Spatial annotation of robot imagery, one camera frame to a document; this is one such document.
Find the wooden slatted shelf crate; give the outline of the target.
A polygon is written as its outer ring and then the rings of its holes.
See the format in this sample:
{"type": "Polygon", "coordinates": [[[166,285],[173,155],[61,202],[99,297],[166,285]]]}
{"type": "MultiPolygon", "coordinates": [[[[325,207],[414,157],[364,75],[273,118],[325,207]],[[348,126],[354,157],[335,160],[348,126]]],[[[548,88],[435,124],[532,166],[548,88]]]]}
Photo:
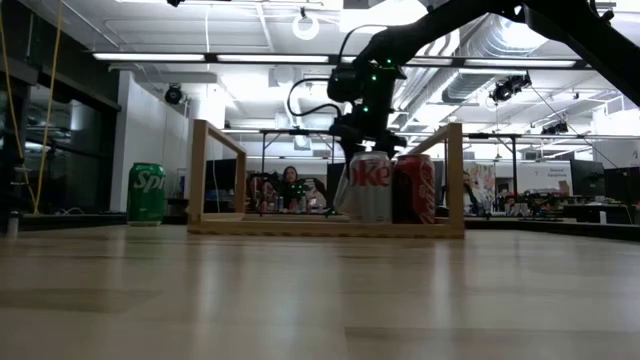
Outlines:
{"type": "Polygon", "coordinates": [[[292,237],[371,237],[371,238],[427,238],[462,239],[465,236],[462,126],[451,124],[439,129],[422,141],[413,154],[420,154],[439,142],[448,143],[447,205],[449,216],[436,224],[358,224],[341,217],[338,222],[319,216],[266,216],[247,215],[244,199],[246,188],[246,150],[234,139],[206,120],[193,121],[191,165],[189,167],[189,206],[187,230],[194,234],[239,236],[292,236],[292,237]],[[236,198],[233,213],[206,213],[205,170],[206,142],[219,141],[236,153],[236,198]]]}

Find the silver Diet Coke can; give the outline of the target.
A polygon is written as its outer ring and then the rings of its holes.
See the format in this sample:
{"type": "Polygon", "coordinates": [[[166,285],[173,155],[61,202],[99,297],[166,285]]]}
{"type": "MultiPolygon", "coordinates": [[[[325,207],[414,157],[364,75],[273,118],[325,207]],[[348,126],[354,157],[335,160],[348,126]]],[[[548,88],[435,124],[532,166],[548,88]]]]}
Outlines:
{"type": "Polygon", "coordinates": [[[356,153],[350,163],[350,186],[361,223],[392,221],[392,163],[381,151],[356,153]]]}

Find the overhead LED light bar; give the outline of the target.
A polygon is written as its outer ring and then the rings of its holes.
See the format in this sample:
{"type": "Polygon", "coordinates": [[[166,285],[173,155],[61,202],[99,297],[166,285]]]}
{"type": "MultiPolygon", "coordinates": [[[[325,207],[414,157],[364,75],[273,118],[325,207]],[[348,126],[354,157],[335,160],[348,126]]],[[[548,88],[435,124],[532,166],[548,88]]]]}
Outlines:
{"type": "Polygon", "coordinates": [[[471,67],[525,67],[525,68],[570,68],[576,64],[573,60],[539,60],[539,59],[468,59],[466,66],[471,67]]]}
{"type": "Polygon", "coordinates": [[[277,54],[219,54],[221,63],[269,63],[269,64],[328,64],[324,55],[277,55],[277,54]]]}
{"type": "Polygon", "coordinates": [[[101,61],[111,62],[205,62],[202,54],[189,53],[93,53],[101,61]]]}

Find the person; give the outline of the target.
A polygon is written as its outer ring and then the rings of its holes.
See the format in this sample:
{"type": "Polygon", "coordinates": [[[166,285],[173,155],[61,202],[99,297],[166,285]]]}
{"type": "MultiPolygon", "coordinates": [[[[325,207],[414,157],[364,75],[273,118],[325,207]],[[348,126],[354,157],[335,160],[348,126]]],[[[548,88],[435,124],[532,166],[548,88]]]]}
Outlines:
{"type": "Polygon", "coordinates": [[[294,166],[287,166],[283,171],[282,196],[285,201],[298,199],[302,195],[302,184],[294,166]]]}

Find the background black rig frame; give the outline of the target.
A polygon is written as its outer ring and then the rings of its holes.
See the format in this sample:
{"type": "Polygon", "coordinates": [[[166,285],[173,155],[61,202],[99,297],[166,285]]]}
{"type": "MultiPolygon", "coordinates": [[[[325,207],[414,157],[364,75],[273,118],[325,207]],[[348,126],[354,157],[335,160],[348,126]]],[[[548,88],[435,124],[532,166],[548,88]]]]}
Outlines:
{"type": "MultiPolygon", "coordinates": [[[[317,159],[330,159],[331,162],[335,162],[335,143],[337,141],[337,139],[339,138],[339,136],[331,134],[328,130],[320,130],[320,129],[259,129],[256,130],[257,133],[261,134],[262,136],[262,148],[261,148],[261,171],[264,171],[264,164],[265,164],[265,159],[266,159],[266,150],[271,146],[271,144],[275,141],[277,141],[277,139],[279,139],[281,136],[289,136],[289,137],[295,137],[295,136],[303,136],[303,137],[313,137],[316,136],[318,137],[321,141],[325,142],[326,147],[328,149],[330,149],[331,155],[328,156],[311,156],[311,157],[306,157],[306,158],[317,158],[317,159]],[[269,136],[270,135],[274,135],[275,137],[271,138],[269,140],[269,136]],[[323,136],[326,137],[330,137],[331,138],[331,142],[326,142],[325,138],[323,136]]],[[[424,141],[426,141],[427,138],[429,137],[433,137],[435,136],[436,132],[397,132],[395,133],[396,136],[398,137],[403,137],[403,138],[413,138],[415,137],[415,141],[417,141],[418,139],[422,139],[424,141]]],[[[479,141],[484,141],[484,140],[489,140],[489,139],[494,139],[495,142],[498,143],[498,147],[499,146],[503,146],[505,147],[507,150],[509,150],[511,152],[511,166],[512,166],[512,193],[514,194],[519,194],[521,192],[519,192],[519,183],[518,183],[518,172],[517,172],[517,162],[519,161],[519,159],[517,158],[517,149],[516,146],[519,142],[519,140],[517,139],[521,139],[524,138],[523,134],[515,134],[515,133],[507,133],[507,134],[498,134],[498,133],[463,133],[462,134],[463,137],[463,142],[464,139],[468,139],[471,142],[479,142],[479,141]]],[[[277,155],[275,158],[277,159],[285,159],[287,158],[287,156],[289,158],[294,158],[293,155],[289,156],[289,155],[277,155]]]]}

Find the black monitor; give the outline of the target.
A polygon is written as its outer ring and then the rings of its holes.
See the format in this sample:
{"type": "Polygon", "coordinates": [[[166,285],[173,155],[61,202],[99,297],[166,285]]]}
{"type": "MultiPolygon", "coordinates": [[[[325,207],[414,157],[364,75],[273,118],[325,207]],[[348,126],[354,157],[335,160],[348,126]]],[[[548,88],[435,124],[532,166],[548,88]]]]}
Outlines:
{"type": "Polygon", "coordinates": [[[208,160],[205,170],[205,191],[229,191],[236,186],[236,160],[208,160]]]}
{"type": "Polygon", "coordinates": [[[625,204],[640,204],[640,167],[604,170],[607,198],[625,204]]]}
{"type": "Polygon", "coordinates": [[[604,166],[600,162],[570,161],[572,191],[574,196],[604,196],[604,166]]]}

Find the red Coca-Cola Star Wars can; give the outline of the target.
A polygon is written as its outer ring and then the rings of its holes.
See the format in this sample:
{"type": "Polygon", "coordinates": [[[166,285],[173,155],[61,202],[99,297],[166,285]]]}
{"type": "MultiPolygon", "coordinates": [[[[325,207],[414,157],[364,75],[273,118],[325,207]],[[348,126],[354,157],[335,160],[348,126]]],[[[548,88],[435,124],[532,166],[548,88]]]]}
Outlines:
{"type": "Polygon", "coordinates": [[[397,159],[392,181],[392,219],[396,224],[434,224],[435,167],[428,155],[397,159]]]}

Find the black aluminium table frame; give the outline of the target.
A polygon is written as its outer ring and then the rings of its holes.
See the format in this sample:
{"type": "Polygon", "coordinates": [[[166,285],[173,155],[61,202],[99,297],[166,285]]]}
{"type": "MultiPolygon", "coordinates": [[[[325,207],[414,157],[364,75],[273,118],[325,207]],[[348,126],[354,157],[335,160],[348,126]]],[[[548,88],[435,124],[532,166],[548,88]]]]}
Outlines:
{"type": "MultiPolygon", "coordinates": [[[[18,219],[18,230],[44,231],[125,224],[126,219],[123,214],[21,215],[18,219]]],[[[484,218],[467,218],[465,220],[465,226],[467,230],[529,231],[640,243],[640,226],[634,225],[603,225],[597,223],[534,221],[494,217],[490,220],[484,218]]]]}

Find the black ceiling spotlights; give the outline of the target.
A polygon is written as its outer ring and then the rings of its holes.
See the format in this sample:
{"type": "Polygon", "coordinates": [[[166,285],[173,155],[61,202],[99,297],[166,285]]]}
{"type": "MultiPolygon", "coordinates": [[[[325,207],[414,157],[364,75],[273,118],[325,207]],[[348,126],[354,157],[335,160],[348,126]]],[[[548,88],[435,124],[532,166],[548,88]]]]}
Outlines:
{"type": "Polygon", "coordinates": [[[528,72],[524,75],[512,75],[497,82],[494,89],[489,93],[489,98],[495,104],[506,102],[531,85],[532,81],[528,72]]]}

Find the green Sprite can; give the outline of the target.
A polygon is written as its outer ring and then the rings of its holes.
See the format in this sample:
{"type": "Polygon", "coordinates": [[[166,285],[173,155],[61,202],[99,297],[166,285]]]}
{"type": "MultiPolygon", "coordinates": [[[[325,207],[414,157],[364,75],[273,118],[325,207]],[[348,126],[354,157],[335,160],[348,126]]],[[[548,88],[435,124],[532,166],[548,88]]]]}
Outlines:
{"type": "Polygon", "coordinates": [[[134,163],[129,171],[127,223],[158,226],[165,214],[166,174],[160,164],[134,163]]]}

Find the colourful poster board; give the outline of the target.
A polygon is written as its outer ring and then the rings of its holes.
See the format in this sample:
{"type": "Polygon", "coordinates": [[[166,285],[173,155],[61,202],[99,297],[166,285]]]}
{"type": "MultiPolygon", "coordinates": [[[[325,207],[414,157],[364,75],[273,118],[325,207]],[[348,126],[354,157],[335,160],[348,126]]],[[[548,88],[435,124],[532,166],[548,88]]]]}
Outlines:
{"type": "Polygon", "coordinates": [[[465,162],[463,168],[463,195],[465,211],[472,212],[474,205],[491,210],[495,200],[495,167],[476,162],[465,162]]]}

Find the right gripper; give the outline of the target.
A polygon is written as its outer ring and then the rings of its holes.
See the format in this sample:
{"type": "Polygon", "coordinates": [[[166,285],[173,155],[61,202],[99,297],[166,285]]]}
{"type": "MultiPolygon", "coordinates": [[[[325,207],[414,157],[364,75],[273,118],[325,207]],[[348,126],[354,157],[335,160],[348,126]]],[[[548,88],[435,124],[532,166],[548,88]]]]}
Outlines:
{"type": "Polygon", "coordinates": [[[336,193],[334,195],[334,209],[350,220],[355,220],[358,215],[357,197],[351,184],[350,163],[352,156],[364,151],[363,142],[373,142],[374,151],[382,151],[387,154],[395,154],[396,147],[404,148],[407,140],[387,129],[389,113],[378,112],[370,107],[355,107],[351,113],[338,116],[329,128],[329,134],[340,138],[340,144],[345,153],[345,164],[336,193]]]}

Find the silver ventilation duct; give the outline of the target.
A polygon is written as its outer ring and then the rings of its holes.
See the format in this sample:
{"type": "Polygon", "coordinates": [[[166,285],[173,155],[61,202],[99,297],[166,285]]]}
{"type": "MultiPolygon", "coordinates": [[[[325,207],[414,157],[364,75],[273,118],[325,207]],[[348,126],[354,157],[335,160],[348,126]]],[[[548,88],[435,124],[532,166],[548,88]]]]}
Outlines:
{"type": "MultiPolygon", "coordinates": [[[[490,15],[464,44],[459,54],[463,57],[525,57],[544,42],[544,38],[531,32],[525,24],[490,15]]],[[[490,80],[491,76],[487,74],[463,74],[459,70],[442,92],[442,100],[462,103],[490,80]]]]}

